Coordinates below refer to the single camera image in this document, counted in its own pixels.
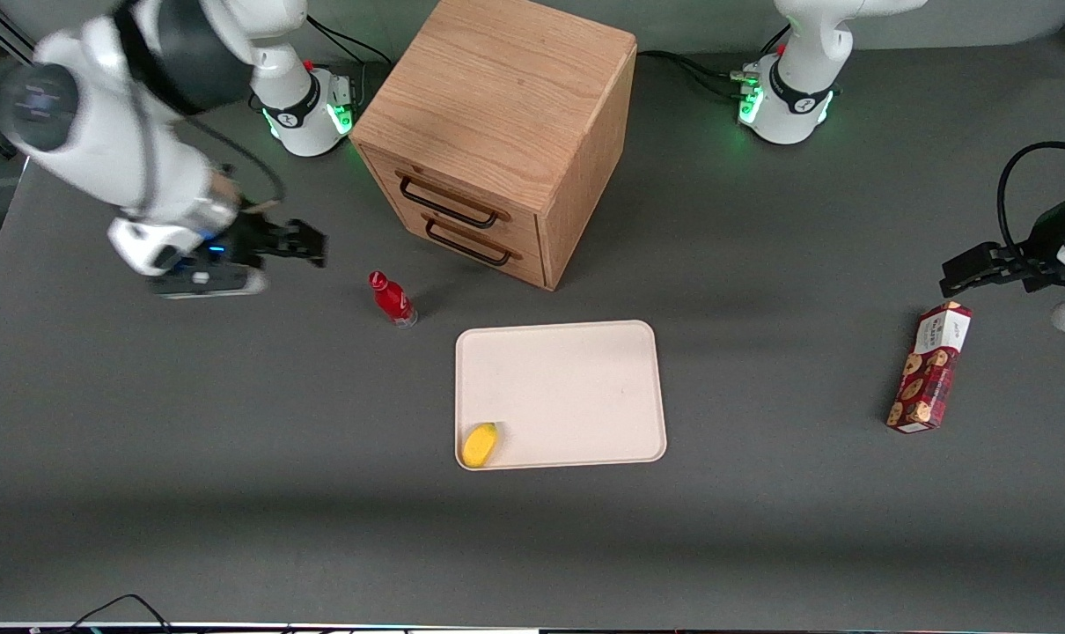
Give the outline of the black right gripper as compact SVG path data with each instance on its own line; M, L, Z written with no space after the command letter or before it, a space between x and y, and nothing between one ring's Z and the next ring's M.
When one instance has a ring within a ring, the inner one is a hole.
M307 222L291 220L275 227L263 214L239 214L220 234L224 261L246 269L263 269L264 257L298 258L325 269L325 235Z

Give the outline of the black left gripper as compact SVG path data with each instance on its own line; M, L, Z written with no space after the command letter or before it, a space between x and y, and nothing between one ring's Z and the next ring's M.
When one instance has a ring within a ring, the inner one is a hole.
M1056 253L1064 241L1065 201L1062 201L1037 217L1022 242L1027 260L1050 281L1023 274L1023 265L1003 244L981 242L944 262L940 292L945 298L955 298L960 293L994 285L1023 285L1026 293L1034 293L1048 286L1065 289L1065 266L1056 260Z

